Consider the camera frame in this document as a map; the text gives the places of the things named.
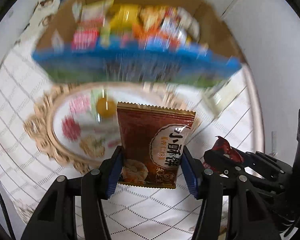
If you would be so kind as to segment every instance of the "cardboard box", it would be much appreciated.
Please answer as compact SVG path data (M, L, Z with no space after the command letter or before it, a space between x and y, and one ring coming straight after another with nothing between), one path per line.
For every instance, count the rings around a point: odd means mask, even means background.
M51 70L58 65L63 65L67 69L74 68L74 62L80 65L77 57L69 57L65 60L65 54L70 55L69 44L71 43L74 32L79 22L78 12L81 6L94 3L101 0L66 0L61 6L54 19L49 24L45 33L39 39L33 57L47 72L53 76ZM225 57L237 57L244 61L242 53L232 37L226 24L218 18L213 7L204 0L114 0L115 4L139 4L139 5L170 5L174 7L183 7L186 9L200 24L200 44L208 44L209 49L214 53ZM54 47L55 51L60 49L68 51L55 56L51 61L51 53L46 51ZM85 59L87 68L93 68L96 64L89 55Z

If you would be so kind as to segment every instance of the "snack package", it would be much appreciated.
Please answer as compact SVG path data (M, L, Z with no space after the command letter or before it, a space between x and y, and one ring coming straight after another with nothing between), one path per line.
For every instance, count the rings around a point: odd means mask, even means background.
M106 13L113 3L114 0L103 0L82 7L81 22L74 33L71 49L95 47L100 32L106 25Z
M160 36L174 43L185 45L192 40L187 30L195 41L199 41L199 23L183 8L147 6L141 8L139 18L142 25L134 24L133 31L141 40Z
M176 188L183 146L195 112L158 106L117 104L126 185Z
M114 0L103 0L91 3L82 7L81 21L93 21L104 18L108 9L113 5Z
M117 6L115 5L111 8L111 10L116 11L115 15L111 19L109 25L111 30L132 30L133 24L140 24L138 20L138 14L140 10L139 5L134 4L122 4L119 5L120 8L117 10Z
M222 154L228 157L229 159L233 160L234 162L243 163L242 156L235 149L231 148L230 143L221 136L217 136L217 137L218 139L213 145L211 150L215 150L216 154ZM219 174L222 174L222 172L217 171L214 167L211 167L205 161L202 164L206 169L212 169L218 172Z

